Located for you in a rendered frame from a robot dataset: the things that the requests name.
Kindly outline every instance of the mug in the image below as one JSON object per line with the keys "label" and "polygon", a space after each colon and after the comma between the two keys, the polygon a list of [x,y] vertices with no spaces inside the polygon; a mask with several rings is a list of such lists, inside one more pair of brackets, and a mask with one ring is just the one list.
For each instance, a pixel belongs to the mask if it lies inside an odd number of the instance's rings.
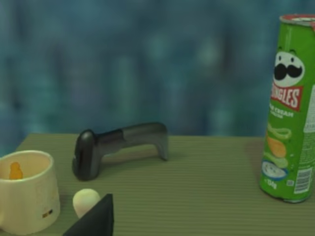
{"label": "mug", "polygon": [[52,225],[60,213],[53,157],[18,151],[0,158],[0,230],[28,235]]}

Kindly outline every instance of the black handheld scanner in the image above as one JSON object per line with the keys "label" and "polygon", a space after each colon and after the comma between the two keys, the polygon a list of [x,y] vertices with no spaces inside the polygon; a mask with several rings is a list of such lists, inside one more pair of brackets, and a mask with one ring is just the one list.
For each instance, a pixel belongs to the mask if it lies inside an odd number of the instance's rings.
{"label": "black handheld scanner", "polygon": [[155,145],[160,158],[168,160],[168,135],[162,123],[139,124],[102,134],[85,130],[76,141],[72,170],[79,180],[92,180],[98,176],[104,155],[143,144]]}

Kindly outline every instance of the pringles logo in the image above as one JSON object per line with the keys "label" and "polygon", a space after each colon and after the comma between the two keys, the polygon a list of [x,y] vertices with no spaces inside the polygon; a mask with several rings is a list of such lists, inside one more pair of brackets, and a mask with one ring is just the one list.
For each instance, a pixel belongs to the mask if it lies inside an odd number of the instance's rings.
{"label": "pringles logo", "polygon": [[305,67],[294,50],[276,55],[271,99],[299,111],[303,86],[296,86],[304,76]]}

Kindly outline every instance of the teal backdrop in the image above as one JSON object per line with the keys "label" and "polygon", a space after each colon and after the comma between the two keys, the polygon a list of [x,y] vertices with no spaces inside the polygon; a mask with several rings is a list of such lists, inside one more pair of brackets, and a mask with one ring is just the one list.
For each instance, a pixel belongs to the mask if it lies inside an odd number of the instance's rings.
{"label": "teal backdrop", "polygon": [[314,0],[0,0],[0,155],[148,121],[262,136],[279,16]]}

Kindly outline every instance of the green can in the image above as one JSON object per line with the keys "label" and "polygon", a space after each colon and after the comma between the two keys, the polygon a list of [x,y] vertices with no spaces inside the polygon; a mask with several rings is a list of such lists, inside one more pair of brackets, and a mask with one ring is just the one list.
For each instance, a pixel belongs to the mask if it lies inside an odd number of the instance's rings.
{"label": "green can", "polygon": [[280,21],[260,187],[299,203],[311,195],[315,168],[315,15]]}

